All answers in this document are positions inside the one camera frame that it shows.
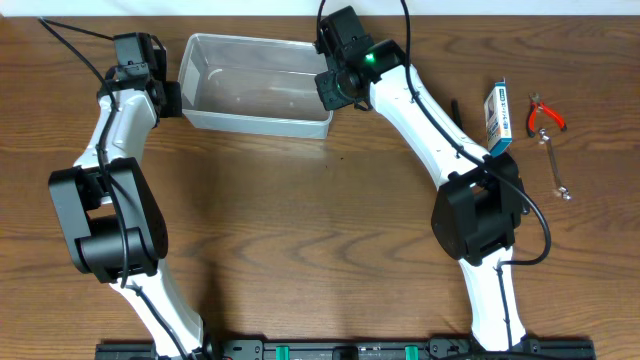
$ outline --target wooden table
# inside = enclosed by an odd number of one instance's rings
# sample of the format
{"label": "wooden table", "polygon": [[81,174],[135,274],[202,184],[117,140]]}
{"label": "wooden table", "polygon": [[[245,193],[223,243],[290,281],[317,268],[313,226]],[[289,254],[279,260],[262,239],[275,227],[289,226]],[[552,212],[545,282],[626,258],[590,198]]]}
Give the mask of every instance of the wooden table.
{"label": "wooden table", "polygon": [[[169,48],[169,77],[196,32],[299,41],[305,18],[67,18]],[[363,18],[404,46],[398,17]],[[413,61],[467,133],[484,143],[482,103],[506,77],[511,151],[554,236],[550,257],[515,269],[531,334],[590,337],[601,359],[640,355],[640,19],[417,17]],[[101,71],[113,45],[61,30]],[[132,309],[71,265],[47,188],[81,154],[98,117],[99,83],[35,19],[0,19],[0,357],[92,359],[103,340],[148,340]],[[526,137],[527,94],[565,116],[554,137],[574,195],[552,192],[544,146]],[[381,116],[335,113],[326,141],[196,130],[165,119],[143,171],[169,229],[168,261],[188,302],[221,338],[425,338],[466,334],[462,273],[431,232],[430,177]],[[542,249],[533,216],[516,257]]]}

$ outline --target white arm segment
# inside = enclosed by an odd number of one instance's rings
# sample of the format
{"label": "white arm segment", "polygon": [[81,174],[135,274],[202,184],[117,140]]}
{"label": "white arm segment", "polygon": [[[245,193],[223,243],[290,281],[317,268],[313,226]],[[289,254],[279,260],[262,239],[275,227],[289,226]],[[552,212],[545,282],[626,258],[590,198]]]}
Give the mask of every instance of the white arm segment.
{"label": "white arm segment", "polygon": [[[118,103],[118,112],[109,130],[106,141],[107,163],[113,159],[135,157],[138,164],[142,164],[142,150],[147,141],[149,131],[156,126],[156,112],[146,91],[127,89],[113,93]],[[73,166],[89,169],[98,166],[96,144],[102,134],[109,113],[111,99],[109,96],[100,98],[100,118],[91,140],[82,156]]]}
{"label": "white arm segment", "polygon": [[[400,131],[413,151],[418,154],[433,178],[436,188],[449,181],[450,173],[456,171],[462,175],[476,167],[464,157],[456,156],[453,147],[431,125],[418,105],[412,102],[403,65],[383,73],[381,78],[370,86],[371,104]],[[429,95],[413,66],[411,66],[411,81],[413,87],[420,93],[422,103],[429,113],[458,144],[463,145],[467,152],[480,160],[489,154],[484,147],[476,144],[451,121],[440,105]]]}
{"label": "white arm segment", "polygon": [[[472,266],[466,260],[459,261],[464,281],[467,284],[473,313],[471,331],[478,343],[487,351],[505,351],[509,348],[507,326],[504,321],[504,306],[496,268],[499,261],[511,260],[512,255],[513,247],[508,250],[502,248],[482,259],[480,266]],[[513,345],[517,345],[526,331],[520,322],[516,308],[511,266],[503,266],[502,271],[511,321],[511,339]]]}
{"label": "white arm segment", "polygon": [[[133,309],[145,324],[156,346],[159,356],[178,357],[180,352],[171,341],[167,332],[153,317],[142,298],[134,290],[121,289],[120,280],[111,287],[119,292],[131,304]],[[128,285],[137,285],[149,298],[156,312],[169,326],[185,354],[202,348],[204,337],[203,323],[200,315],[193,311],[180,294],[166,260],[158,262],[158,272],[153,276],[146,274],[132,275],[127,280]]]}

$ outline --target metal tool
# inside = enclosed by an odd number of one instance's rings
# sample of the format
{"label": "metal tool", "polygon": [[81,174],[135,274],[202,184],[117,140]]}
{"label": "metal tool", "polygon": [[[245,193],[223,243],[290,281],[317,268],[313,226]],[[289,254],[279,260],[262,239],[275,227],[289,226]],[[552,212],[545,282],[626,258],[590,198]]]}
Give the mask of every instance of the metal tool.
{"label": "metal tool", "polygon": [[558,173],[558,164],[556,163],[556,156],[553,152],[553,145],[551,144],[551,137],[547,135],[547,130],[542,128],[538,131],[540,134],[540,144],[547,144],[547,152],[549,153],[549,161],[551,162],[551,169],[553,170],[553,176],[556,179],[556,186],[558,187],[558,191],[562,195],[562,198],[565,200],[571,200],[571,194],[569,194],[569,189],[567,189],[564,185],[562,185],[562,180],[560,179],[560,174]]}
{"label": "metal tool", "polygon": [[548,117],[552,118],[553,121],[558,124],[558,127],[561,131],[567,131],[567,124],[564,122],[562,116],[545,105],[542,100],[540,100],[540,94],[529,94],[529,98],[531,99],[531,109],[529,110],[529,116],[527,117],[527,134],[529,135],[529,137],[532,138],[536,136],[536,132],[534,130],[536,114],[540,111],[544,112]]}

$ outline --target pliers handle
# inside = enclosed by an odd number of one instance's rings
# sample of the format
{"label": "pliers handle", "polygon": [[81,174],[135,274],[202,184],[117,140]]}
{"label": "pliers handle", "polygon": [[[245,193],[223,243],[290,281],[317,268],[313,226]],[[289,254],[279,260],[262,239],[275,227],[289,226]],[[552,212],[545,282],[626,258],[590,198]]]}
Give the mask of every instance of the pliers handle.
{"label": "pliers handle", "polygon": [[547,105],[545,105],[540,100],[539,94],[530,94],[529,98],[531,98],[531,109],[529,109],[529,116],[527,117],[527,134],[529,137],[535,137],[535,121],[536,121],[536,113],[540,110],[547,114],[548,117],[552,118],[553,121],[558,124],[560,131],[567,131],[567,124],[564,122],[564,119],[560,114],[551,110]]}

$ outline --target white plastic bin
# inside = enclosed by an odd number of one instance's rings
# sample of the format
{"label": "white plastic bin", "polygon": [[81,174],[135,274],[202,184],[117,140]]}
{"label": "white plastic bin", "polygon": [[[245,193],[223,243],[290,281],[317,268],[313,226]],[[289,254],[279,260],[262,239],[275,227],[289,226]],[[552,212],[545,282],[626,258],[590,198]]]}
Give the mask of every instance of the white plastic bin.
{"label": "white plastic bin", "polygon": [[193,34],[180,65],[182,112],[197,128],[324,139],[313,80],[327,70],[311,43]]}

